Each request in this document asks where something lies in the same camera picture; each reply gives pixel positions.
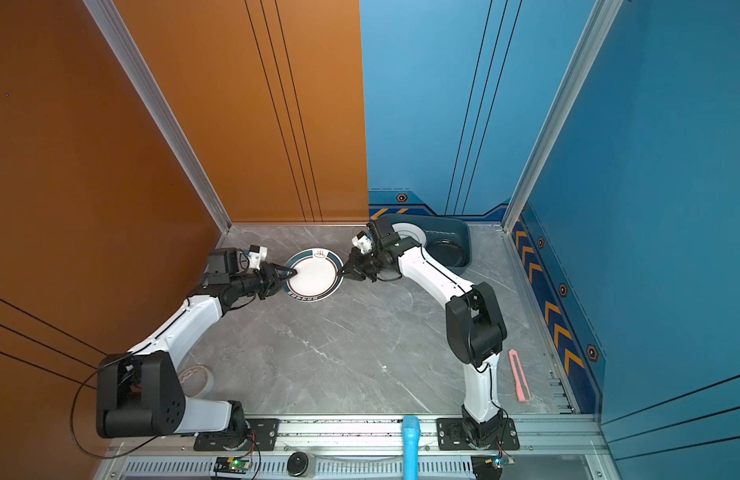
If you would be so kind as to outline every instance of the blue microphone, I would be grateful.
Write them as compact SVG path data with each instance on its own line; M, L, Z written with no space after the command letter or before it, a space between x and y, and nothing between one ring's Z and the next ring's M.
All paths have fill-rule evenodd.
M415 416L402 420L404 440L404 480L417 480L417 448L421 439L421 421Z

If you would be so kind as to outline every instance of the plate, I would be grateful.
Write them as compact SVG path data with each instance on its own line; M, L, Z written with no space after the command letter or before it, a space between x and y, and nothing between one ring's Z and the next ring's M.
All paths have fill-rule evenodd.
M300 302L316 302L327 298L341 285L341 258L326 248L309 248L293 255L287 262L298 271L285 283L285 292Z
M399 236L412 236L419 244L426 246L426 234L423 233L421 227L413 224L393 224L391 226Z

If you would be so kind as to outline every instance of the robotic arm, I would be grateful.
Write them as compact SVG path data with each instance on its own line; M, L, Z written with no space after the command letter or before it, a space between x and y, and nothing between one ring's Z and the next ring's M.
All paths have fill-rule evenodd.
M495 374L506 324L493 288L474 285L437 262L413 238L401 238L383 217L367 224L370 232L352 239L348 262L341 274L353 280L369 278L391 268L421 285L444 308L447 343L463 363L466 398L463 430L476 448L493 443L502 420Z
M98 373L97 430L103 438L196 433L229 449L249 434L241 404L184 396L176 369L199 337L241 297L279 292L295 270L265 262L267 249L250 246L240 271L240 250L209 256L202 282L180 308L144 341L126 353L107 356Z

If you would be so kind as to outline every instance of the blue wall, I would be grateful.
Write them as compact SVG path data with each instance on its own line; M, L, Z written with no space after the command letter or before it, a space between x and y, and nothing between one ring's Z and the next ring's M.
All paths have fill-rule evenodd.
M740 473L700 458L740 439L683 448L740 436L740 408L639 435L740 407L740 379L652 407L740 374L740 1L625 1L529 207L606 357L624 478Z
M511 196L594 0L519 4L361 1L371 190L412 190L437 214Z

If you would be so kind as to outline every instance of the orange wall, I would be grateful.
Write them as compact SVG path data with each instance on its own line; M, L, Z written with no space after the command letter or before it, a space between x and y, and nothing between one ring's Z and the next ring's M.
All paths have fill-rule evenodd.
M68 434L83 362L161 324L218 237L82 2L0 1L0 296L95 347L0 303L2 325L76 359L0 327L19 359L0 354L0 478L92 474ZM78 433L103 452L94 399L85 389Z
M358 0L115 5L233 221L367 219Z

